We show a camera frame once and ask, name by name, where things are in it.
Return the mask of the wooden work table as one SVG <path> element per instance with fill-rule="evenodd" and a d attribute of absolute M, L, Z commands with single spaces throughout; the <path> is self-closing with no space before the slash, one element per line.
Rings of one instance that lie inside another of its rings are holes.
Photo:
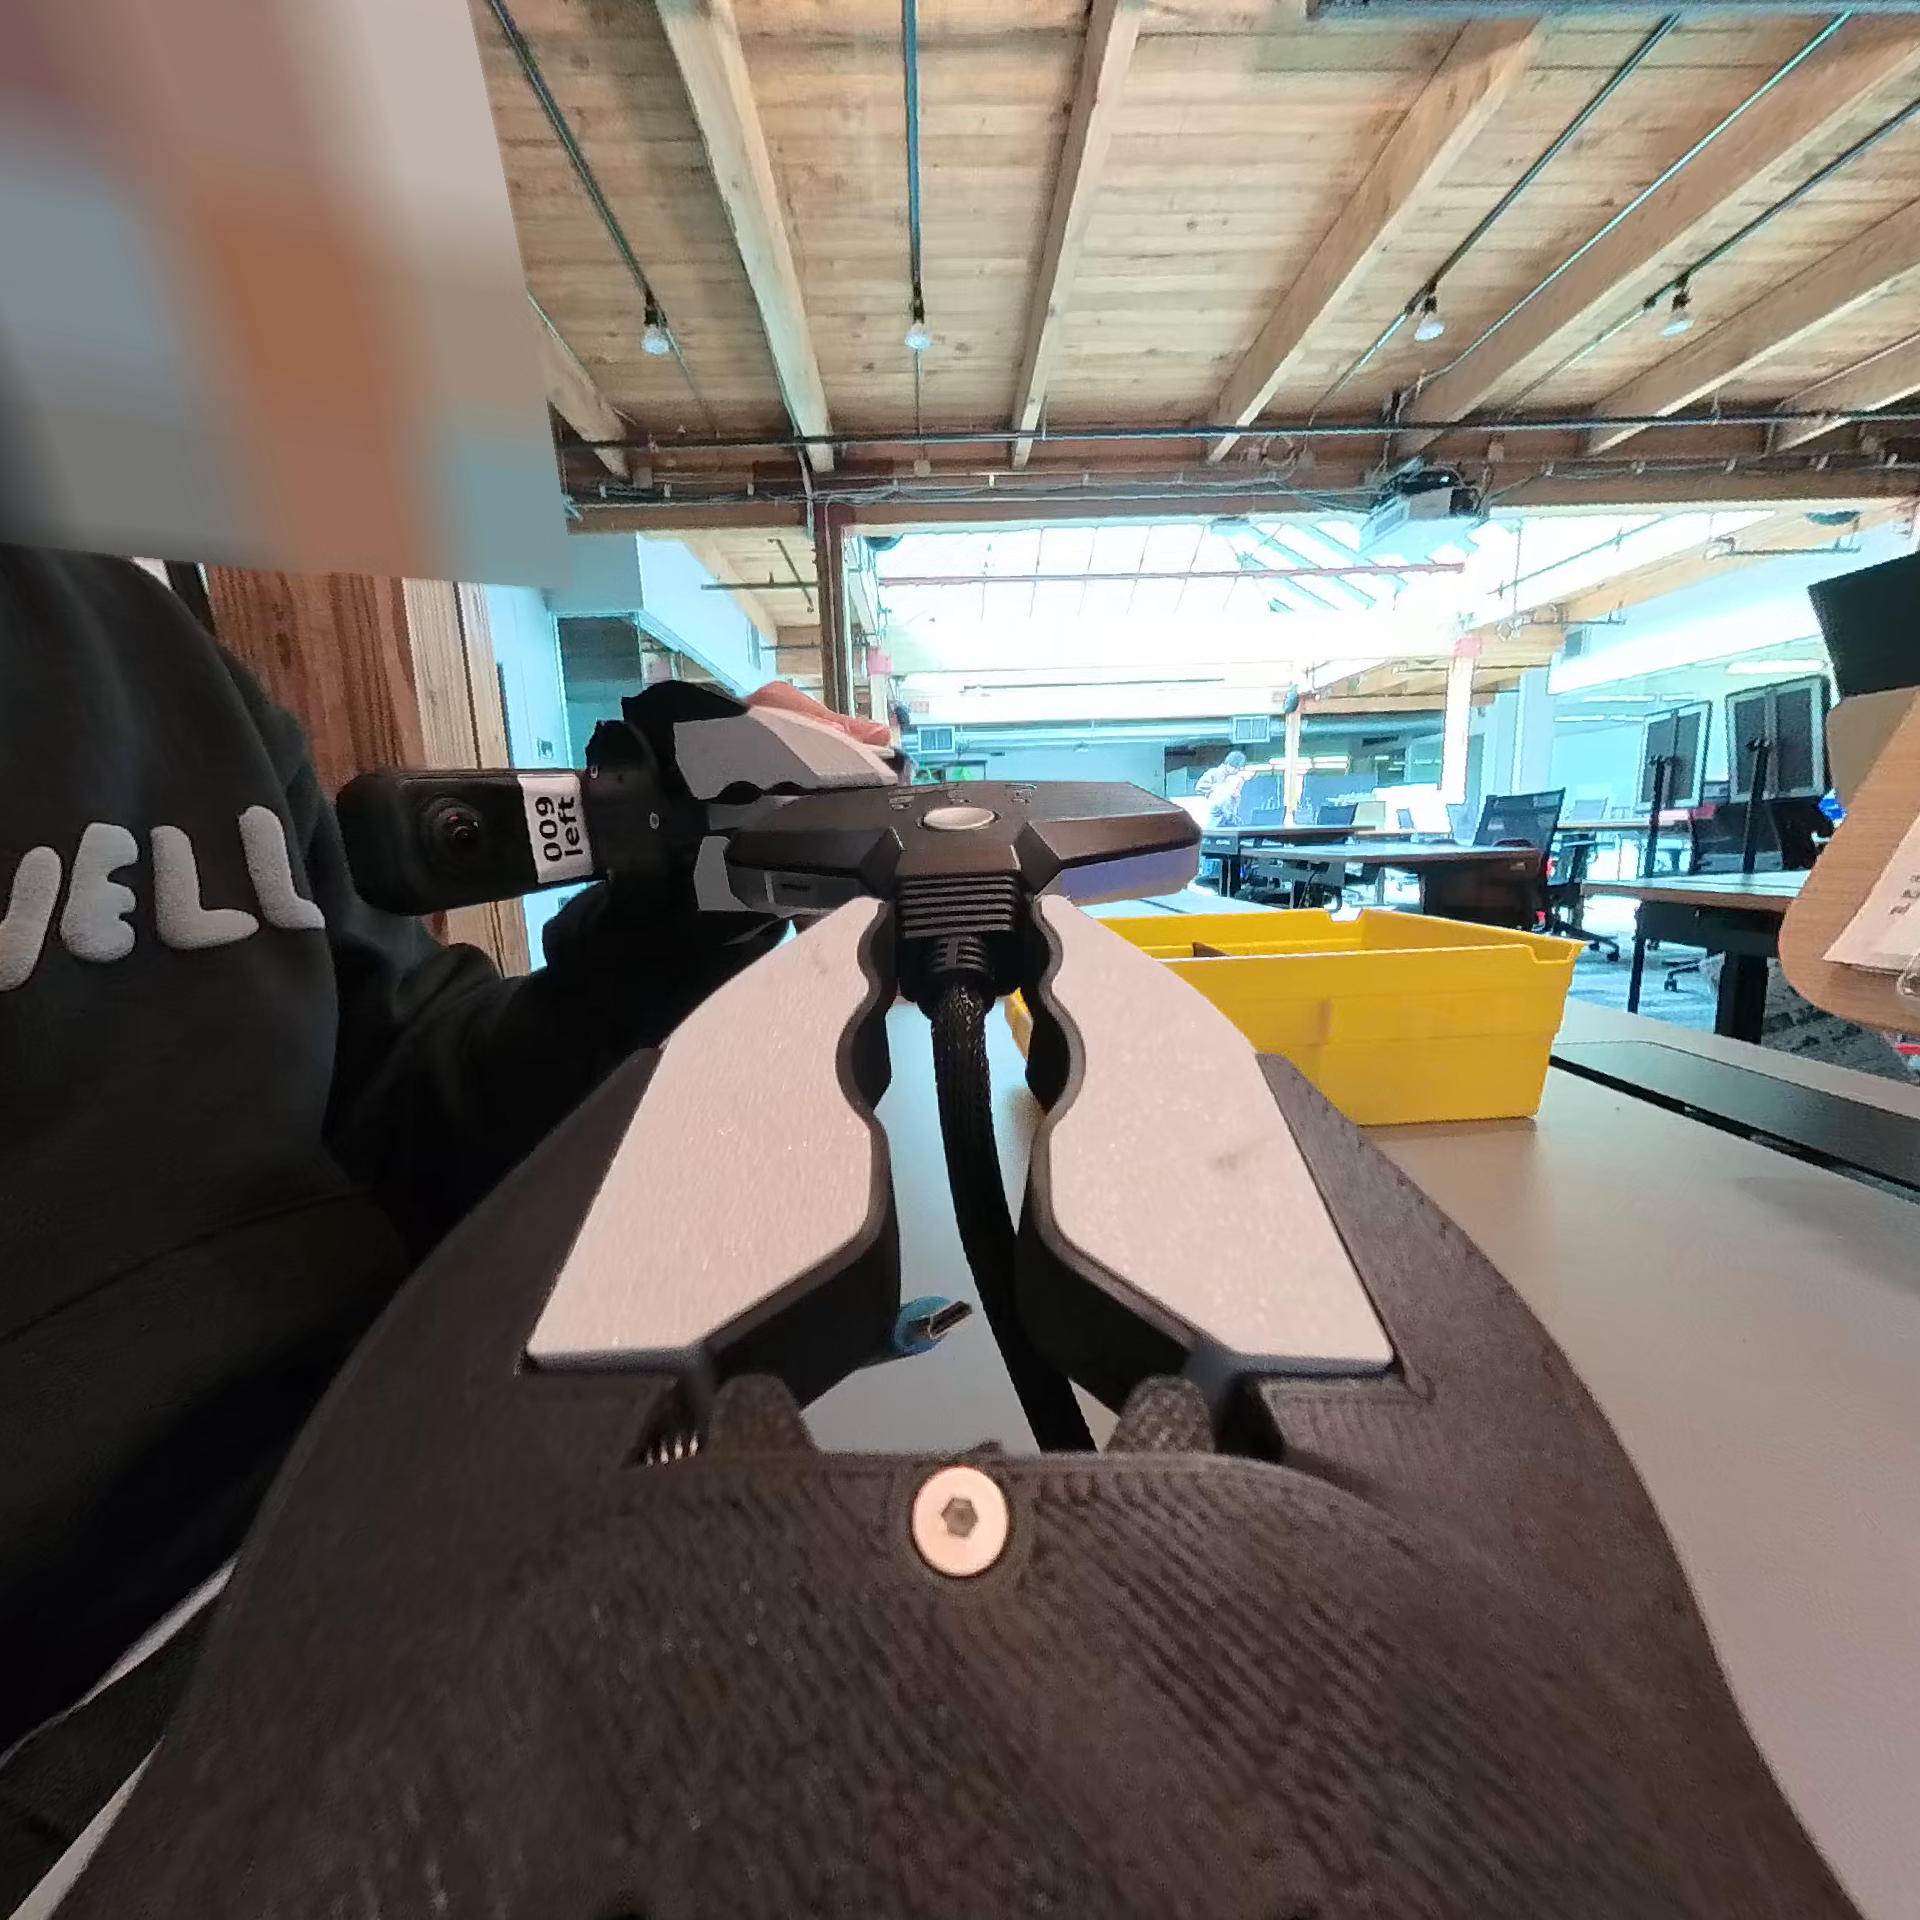
<path fill-rule="evenodd" d="M 1205 830 L 1200 856 L 1224 898 L 1285 892 L 1294 906 L 1316 906 L 1368 876 L 1403 873 L 1419 888 L 1421 914 L 1497 929 L 1532 929 L 1549 877 L 1549 856 L 1529 844 L 1477 849 L 1318 828 Z"/>

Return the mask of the person's left hand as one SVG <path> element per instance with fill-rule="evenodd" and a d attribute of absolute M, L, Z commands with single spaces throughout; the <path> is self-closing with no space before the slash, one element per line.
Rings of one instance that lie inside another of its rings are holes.
<path fill-rule="evenodd" d="M 800 721 L 849 736 L 852 740 L 889 753 L 895 746 L 893 732 L 884 722 L 862 718 L 856 713 L 840 713 L 814 699 L 791 682 L 767 682 L 747 696 L 747 707 L 760 713 L 791 713 Z"/>

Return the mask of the yellow plastic bin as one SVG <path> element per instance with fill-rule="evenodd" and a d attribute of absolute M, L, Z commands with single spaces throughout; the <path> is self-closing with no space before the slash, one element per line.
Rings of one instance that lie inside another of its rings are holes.
<path fill-rule="evenodd" d="M 1096 916 L 1364 1128 L 1534 1115 L 1577 964 L 1572 940 L 1392 908 L 1176 897 Z"/>

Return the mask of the ceiling projector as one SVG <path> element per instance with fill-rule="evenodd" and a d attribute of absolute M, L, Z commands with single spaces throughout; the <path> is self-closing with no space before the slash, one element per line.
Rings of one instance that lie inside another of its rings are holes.
<path fill-rule="evenodd" d="M 1483 523 L 1483 493 L 1457 469 L 1405 470 L 1364 515 L 1358 552 L 1377 563 L 1425 564 L 1441 549 L 1470 549 Z"/>

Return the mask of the black office chair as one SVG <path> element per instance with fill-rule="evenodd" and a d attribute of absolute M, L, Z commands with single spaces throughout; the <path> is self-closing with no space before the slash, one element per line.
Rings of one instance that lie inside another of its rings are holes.
<path fill-rule="evenodd" d="M 1475 845 L 1535 852 L 1540 876 L 1532 888 L 1519 925 L 1529 932 L 1582 942 L 1609 964 L 1619 964 L 1619 940 L 1606 932 L 1591 932 L 1583 922 L 1583 882 L 1591 876 L 1597 841 L 1591 833 L 1564 828 L 1565 808 L 1568 790 L 1564 787 L 1486 797 Z"/>

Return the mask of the desk monitor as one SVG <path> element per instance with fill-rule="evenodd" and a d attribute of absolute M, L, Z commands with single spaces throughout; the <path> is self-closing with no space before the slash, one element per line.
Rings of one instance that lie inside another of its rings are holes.
<path fill-rule="evenodd" d="M 1729 801 L 1821 801 L 1828 794 L 1824 674 L 1737 689 L 1723 699 Z"/>
<path fill-rule="evenodd" d="M 1643 721 L 1635 817 L 1654 809 L 1692 812 L 1701 803 L 1711 746 L 1711 704 L 1688 702 L 1652 710 Z"/>

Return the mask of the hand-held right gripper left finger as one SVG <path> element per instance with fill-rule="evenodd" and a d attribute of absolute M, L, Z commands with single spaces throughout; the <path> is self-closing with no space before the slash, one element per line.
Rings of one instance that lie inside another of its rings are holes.
<path fill-rule="evenodd" d="M 889 932 L 880 901 L 843 902 L 662 1045 L 527 1338 L 535 1370 L 820 1397 L 891 1344 Z"/>

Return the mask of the person's torso black hoodie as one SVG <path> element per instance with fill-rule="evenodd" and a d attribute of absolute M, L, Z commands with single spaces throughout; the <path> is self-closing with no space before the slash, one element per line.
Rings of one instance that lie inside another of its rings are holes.
<path fill-rule="evenodd" d="M 132 563 L 7 544 L 1 603 L 12 1915 L 416 1260 L 326 1142 L 351 884 L 296 725 Z"/>

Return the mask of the wooden instruction board stand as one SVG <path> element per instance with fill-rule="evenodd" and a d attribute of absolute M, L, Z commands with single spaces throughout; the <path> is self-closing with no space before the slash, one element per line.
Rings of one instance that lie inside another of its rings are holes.
<path fill-rule="evenodd" d="M 1917 1042 L 1917 690 L 1843 699 L 1827 746 L 1839 826 L 1789 906 L 1781 960 L 1817 1010 Z"/>

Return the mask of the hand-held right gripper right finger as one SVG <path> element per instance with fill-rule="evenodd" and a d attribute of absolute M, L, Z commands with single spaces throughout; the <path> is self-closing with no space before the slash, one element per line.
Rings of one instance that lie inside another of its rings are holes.
<path fill-rule="evenodd" d="M 1092 1397 L 1377 1380 L 1393 1346 L 1248 1038 L 1169 964 L 1033 906 L 1015 1305 Z"/>

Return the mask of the person's left forearm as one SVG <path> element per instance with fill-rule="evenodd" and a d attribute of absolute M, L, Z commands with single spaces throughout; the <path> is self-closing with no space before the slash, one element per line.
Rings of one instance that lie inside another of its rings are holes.
<path fill-rule="evenodd" d="M 787 924 L 709 914 L 681 881 L 603 881 L 502 976 L 422 924 L 340 897 L 326 1149 L 422 1260 L 632 1053 L 779 947 Z"/>

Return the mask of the grey desk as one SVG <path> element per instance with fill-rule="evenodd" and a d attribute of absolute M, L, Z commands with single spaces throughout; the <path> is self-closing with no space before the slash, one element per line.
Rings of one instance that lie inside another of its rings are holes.
<path fill-rule="evenodd" d="M 1564 1070 L 1368 1139 L 1591 1389 L 1859 1910 L 1916 1915 L 1916 1201 Z"/>

